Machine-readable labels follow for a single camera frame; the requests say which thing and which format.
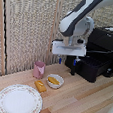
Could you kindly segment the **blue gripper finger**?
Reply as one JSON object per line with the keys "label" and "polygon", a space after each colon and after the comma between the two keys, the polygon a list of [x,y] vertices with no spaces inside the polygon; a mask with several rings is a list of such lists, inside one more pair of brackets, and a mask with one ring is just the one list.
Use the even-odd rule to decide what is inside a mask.
{"label": "blue gripper finger", "polygon": [[77,61],[78,61],[78,57],[76,57],[76,58],[74,59],[74,61],[73,61],[73,65],[74,65],[74,66],[76,65]]}
{"label": "blue gripper finger", "polygon": [[58,56],[58,61],[59,61],[59,64],[62,63],[62,59],[61,59],[61,56],[60,55]]}

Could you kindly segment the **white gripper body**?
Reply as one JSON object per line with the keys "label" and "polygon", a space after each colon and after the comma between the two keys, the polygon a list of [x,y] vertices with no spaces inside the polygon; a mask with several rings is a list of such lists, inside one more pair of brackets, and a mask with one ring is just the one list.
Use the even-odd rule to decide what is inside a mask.
{"label": "white gripper body", "polygon": [[66,46],[62,41],[53,41],[52,42],[52,53],[56,55],[65,55],[65,56],[85,56],[86,55],[86,46],[84,44]]}

